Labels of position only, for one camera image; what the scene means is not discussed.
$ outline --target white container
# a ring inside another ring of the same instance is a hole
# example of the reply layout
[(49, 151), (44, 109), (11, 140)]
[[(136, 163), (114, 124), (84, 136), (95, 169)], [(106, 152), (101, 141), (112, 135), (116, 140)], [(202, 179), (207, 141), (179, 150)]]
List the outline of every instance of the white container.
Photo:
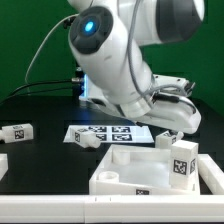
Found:
[(169, 184), (171, 150), (111, 145), (89, 181), (91, 195), (200, 195), (198, 168), (192, 189)]

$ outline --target white object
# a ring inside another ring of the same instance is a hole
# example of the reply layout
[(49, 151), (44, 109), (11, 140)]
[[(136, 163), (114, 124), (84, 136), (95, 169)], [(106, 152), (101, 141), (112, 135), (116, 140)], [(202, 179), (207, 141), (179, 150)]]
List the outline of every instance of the white object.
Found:
[[(165, 102), (153, 98), (153, 94), (159, 90), (162, 92), (164, 86), (162, 88), (153, 79), (151, 69), (142, 59), (139, 46), (189, 39), (204, 18), (204, 1), (192, 0), (188, 1), (189, 4), (180, 1), (140, 1), (131, 43), (129, 32), (136, 2), (69, 0), (81, 12), (71, 27), (69, 45), (92, 82), (89, 85), (93, 88), (89, 91), (88, 101), (113, 116), (192, 134), (201, 121), (198, 110), (186, 97), (180, 97), (176, 103), (167, 100), (167, 96), (179, 95), (175, 88), (169, 90), (172, 94), (166, 96)], [(168, 10), (171, 11), (166, 11), (164, 4), (169, 4)], [(105, 20), (103, 17), (97, 17), (98, 14), (104, 14), (98, 10), (108, 11), (106, 24), (102, 22)], [(166, 28), (167, 21), (173, 21), (169, 24), (173, 26), (169, 30)], [(101, 36), (102, 31), (98, 27), (104, 27), (106, 30), (103, 32), (108, 36)], [(173, 77), (169, 79), (169, 87), (173, 84), (179, 88), (176, 80)]]
[[(157, 74), (154, 74), (153, 76), (158, 86), (175, 84), (175, 85), (178, 85), (180, 88), (185, 89), (190, 84), (189, 80), (185, 78), (166, 76), (166, 75), (157, 75)], [(170, 93), (173, 95), (181, 95), (180, 90), (176, 88), (172, 88), (172, 87), (162, 89), (161, 92)]]
[(7, 154), (0, 154), (0, 181), (8, 171), (8, 157)]
[(96, 137), (96, 133), (82, 127), (70, 128), (71, 142), (75, 142), (83, 148), (100, 147), (100, 139)]
[(184, 137), (183, 132), (178, 132), (176, 135), (166, 131), (156, 136), (156, 145), (158, 149), (171, 149), (171, 145)]
[(0, 130), (0, 140), (5, 143), (20, 142), (33, 139), (33, 127), (31, 124), (5, 126)]
[(198, 155), (200, 175), (212, 194), (224, 195), (224, 173), (207, 154)]
[(200, 194), (197, 167), (191, 189), (169, 184), (171, 150), (111, 145), (89, 181), (91, 195)]
[[(208, 155), (198, 160), (200, 175), (208, 177), (215, 163), (201, 166), (210, 164)], [(224, 221), (223, 210), (222, 195), (0, 196), (0, 223), (214, 223)]]
[(103, 143), (153, 143), (151, 132), (147, 126), (77, 126), (70, 125), (65, 135), (64, 142), (74, 141), (71, 137), (71, 128), (87, 129), (94, 131)]
[(198, 144), (179, 140), (171, 146), (169, 183), (173, 188), (192, 190), (196, 181)]

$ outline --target white box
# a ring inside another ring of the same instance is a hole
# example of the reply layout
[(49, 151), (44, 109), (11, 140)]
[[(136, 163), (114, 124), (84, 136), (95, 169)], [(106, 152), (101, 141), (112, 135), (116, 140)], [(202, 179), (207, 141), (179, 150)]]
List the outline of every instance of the white box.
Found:
[(171, 146), (170, 178), (173, 188), (192, 190), (196, 181), (198, 144), (179, 140)]
[(86, 128), (77, 126), (70, 128), (71, 141), (82, 146), (83, 148), (92, 147), (99, 148), (101, 142), (97, 138), (96, 133)]
[(199, 195), (198, 175), (192, 190), (171, 187), (170, 155), (171, 151), (165, 149), (111, 145), (89, 181), (90, 194)]

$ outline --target white block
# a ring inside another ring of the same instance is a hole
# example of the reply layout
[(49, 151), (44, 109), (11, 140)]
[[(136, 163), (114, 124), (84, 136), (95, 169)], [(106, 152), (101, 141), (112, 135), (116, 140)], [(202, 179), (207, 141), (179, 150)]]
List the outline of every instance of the white block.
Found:
[(70, 128), (70, 132), (71, 141), (77, 143), (83, 148), (99, 148), (101, 144), (100, 139), (96, 137), (96, 133), (86, 128)]
[(0, 154), (0, 180), (4, 177), (8, 170), (7, 154)]
[(5, 143), (20, 142), (33, 139), (33, 126), (31, 124), (21, 124), (5, 126), (0, 130), (0, 140)]
[(224, 173), (213, 159), (205, 154), (198, 155), (199, 173), (210, 191), (215, 195), (224, 195)]
[(85, 196), (1, 196), (0, 223), (84, 223)]
[(170, 149), (171, 145), (176, 141), (182, 139), (184, 134), (182, 132), (178, 132), (177, 135), (170, 134), (169, 131), (166, 131), (158, 136), (156, 136), (156, 148), (158, 149)]
[(197, 143), (179, 140), (171, 146), (169, 183), (173, 188), (193, 189), (197, 154)]

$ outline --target cable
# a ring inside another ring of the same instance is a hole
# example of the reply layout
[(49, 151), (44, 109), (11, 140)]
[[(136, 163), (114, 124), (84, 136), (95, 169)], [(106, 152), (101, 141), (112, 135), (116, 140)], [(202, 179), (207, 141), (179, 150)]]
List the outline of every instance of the cable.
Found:
[(72, 83), (70, 79), (65, 79), (65, 80), (55, 80), (55, 81), (42, 81), (42, 82), (35, 82), (35, 83), (30, 83), (27, 85), (23, 85), (15, 89), (13, 92), (9, 94), (9, 96), (15, 95), (17, 92), (20, 92), (23, 89), (27, 89), (32, 86), (39, 86), (39, 85), (53, 85), (53, 84), (62, 84), (62, 83)]
[(133, 58), (132, 58), (132, 42), (134, 39), (135, 25), (136, 25), (137, 13), (138, 13), (138, 8), (140, 5), (140, 2), (141, 2), (141, 0), (137, 0), (135, 3), (132, 22), (131, 22), (131, 29), (130, 29), (130, 33), (129, 33), (129, 37), (128, 37), (127, 51), (128, 51), (128, 61), (129, 61), (131, 78), (132, 78), (133, 84), (135, 86), (135, 89), (142, 96), (144, 93), (141, 91), (141, 89), (138, 86), (135, 71), (134, 71), (134, 66), (133, 66)]
[(37, 57), (39, 56), (42, 48), (44, 47), (45, 43), (48, 41), (49, 37), (51, 36), (51, 34), (61, 25), (64, 23), (64, 21), (68, 20), (68, 19), (71, 19), (73, 17), (76, 17), (77, 14), (75, 15), (71, 15), (71, 16), (68, 16), (66, 18), (64, 18), (63, 20), (61, 20), (60, 22), (58, 22), (52, 29), (51, 31), (47, 34), (47, 36), (44, 38), (43, 42), (41, 43), (40, 47), (38, 48), (36, 54), (34, 55), (28, 69), (27, 69), (27, 72), (26, 72), (26, 75), (25, 75), (25, 83), (26, 84), (29, 84), (29, 74), (30, 74), (30, 71), (31, 71), (31, 68), (33, 67), (33, 64), (34, 62), (36, 61)]
[(139, 8), (140, 3), (141, 3), (141, 0), (137, 0), (136, 3), (135, 3), (133, 18), (132, 18), (132, 24), (131, 24), (131, 29), (130, 29), (129, 38), (128, 38), (128, 46), (127, 46), (129, 68), (130, 68), (132, 81), (133, 81), (133, 84), (135, 86), (136, 91), (139, 93), (139, 95), (141, 95), (145, 99), (146, 99), (147, 95), (151, 95), (154, 92), (160, 91), (160, 90), (165, 89), (165, 88), (176, 88), (176, 89), (180, 90), (180, 92), (182, 93), (183, 96), (187, 96), (187, 93), (184, 90), (184, 88), (182, 88), (178, 85), (175, 85), (175, 84), (174, 85), (158, 86), (158, 87), (155, 87), (153, 89), (147, 90), (146, 92), (142, 92), (141, 89), (139, 88), (137, 80), (136, 80), (136, 74), (135, 74), (135, 71), (134, 71), (134, 66), (133, 66), (132, 42), (133, 42), (133, 39), (134, 39), (135, 25), (136, 25), (137, 13), (138, 13), (138, 8)]
[(159, 100), (159, 101), (171, 102), (171, 103), (184, 103), (187, 106), (192, 108), (194, 114), (197, 112), (195, 106), (192, 103), (187, 102), (187, 101), (185, 101), (183, 99), (180, 99), (177, 96), (165, 95), (165, 94), (155, 94), (153, 99), (154, 100)]
[(56, 88), (56, 89), (47, 89), (47, 90), (40, 90), (40, 91), (33, 91), (33, 92), (29, 92), (29, 93), (21, 93), (21, 94), (17, 94), (17, 95), (11, 95), (11, 96), (8, 96), (6, 99), (4, 99), (2, 102), (0, 102), (0, 105), (4, 104), (6, 101), (8, 101), (14, 97), (26, 96), (26, 95), (30, 95), (30, 94), (61, 91), (61, 90), (66, 90), (66, 89), (72, 89), (72, 87), (71, 86), (70, 87), (61, 87), (61, 88)]

